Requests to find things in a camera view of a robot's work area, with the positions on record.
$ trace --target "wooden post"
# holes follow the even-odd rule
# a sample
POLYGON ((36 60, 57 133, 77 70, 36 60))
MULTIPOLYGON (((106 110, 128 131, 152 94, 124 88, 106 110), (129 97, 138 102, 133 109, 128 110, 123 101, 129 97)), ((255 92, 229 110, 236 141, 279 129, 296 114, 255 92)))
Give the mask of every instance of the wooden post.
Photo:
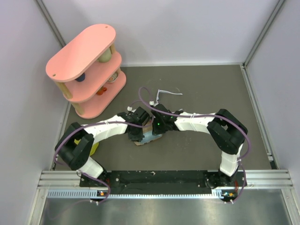
POLYGON ((72 106, 76 109, 76 111, 80 114, 83 115, 84 114, 84 110, 83 108, 78 104, 78 103, 72 103, 72 106))
POLYGON ((55 82, 55 83, 59 87, 59 89, 61 90, 61 92, 66 96, 67 99, 73 98, 72 93, 66 87, 65 83, 62 83, 62 82, 55 82))
POLYGON ((116 52, 116 48, 114 46, 114 43, 109 48, 111 49, 112 54, 114 54, 116 52))

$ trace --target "yellow object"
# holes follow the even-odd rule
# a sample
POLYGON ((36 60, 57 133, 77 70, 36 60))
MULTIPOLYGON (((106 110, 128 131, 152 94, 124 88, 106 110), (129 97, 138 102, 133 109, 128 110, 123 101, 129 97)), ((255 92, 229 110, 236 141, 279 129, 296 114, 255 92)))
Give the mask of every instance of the yellow object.
MULTIPOLYGON (((74 140, 75 144, 78 144, 79 142, 80 142, 80 140, 76 140, 76 139, 74 140)), ((95 153, 95 151, 98 148, 98 146, 99 146, 99 142, 97 142, 96 144, 93 144, 93 146, 92 146, 92 148, 90 150, 90 156, 95 153)))

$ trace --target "metal plate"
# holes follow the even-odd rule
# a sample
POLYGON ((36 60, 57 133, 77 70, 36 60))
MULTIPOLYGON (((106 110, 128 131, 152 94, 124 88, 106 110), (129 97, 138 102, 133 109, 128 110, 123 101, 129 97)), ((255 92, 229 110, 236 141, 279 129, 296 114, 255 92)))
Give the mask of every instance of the metal plate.
MULTIPOLYGON (((47 199, 54 217, 77 199, 47 199)), ((281 190, 245 190, 236 204, 219 199, 118 199, 82 202, 41 225, 291 225, 281 190)))

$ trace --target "white cable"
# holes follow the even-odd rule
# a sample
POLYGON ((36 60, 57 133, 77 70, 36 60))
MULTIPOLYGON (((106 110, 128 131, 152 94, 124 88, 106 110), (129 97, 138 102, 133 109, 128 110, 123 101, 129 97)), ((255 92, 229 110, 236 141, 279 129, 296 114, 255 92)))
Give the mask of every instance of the white cable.
POLYGON ((160 93, 171 94, 171 95, 183 95, 182 93, 173 93, 173 92, 170 92, 170 91, 167 91, 167 90, 158 89, 157 94, 156 94, 156 104, 158 104, 160 93))

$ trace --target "gray mat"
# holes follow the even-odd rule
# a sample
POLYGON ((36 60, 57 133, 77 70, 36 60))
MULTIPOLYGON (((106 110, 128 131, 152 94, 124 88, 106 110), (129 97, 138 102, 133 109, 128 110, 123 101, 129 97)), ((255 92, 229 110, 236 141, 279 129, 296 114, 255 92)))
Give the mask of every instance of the gray mat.
MULTIPOLYGON (((67 127, 75 121, 93 123, 126 111, 127 106, 138 99, 141 86, 148 87, 153 98, 158 89, 181 92, 182 96, 161 94, 160 102, 171 111, 183 109, 188 113, 229 110, 249 130, 253 149, 243 160, 245 168, 270 169, 239 66, 125 67, 122 71, 127 76, 127 83, 104 112, 95 119, 84 120, 71 107, 67 127)), ((220 166, 221 150, 204 133, 168 132, 143 146, 136 146, 124 134, 102 141, 93 158, 107 170, 212 170, 220 166)), ((61 169, 67 168, 57 166, 57 170, 61 169)))

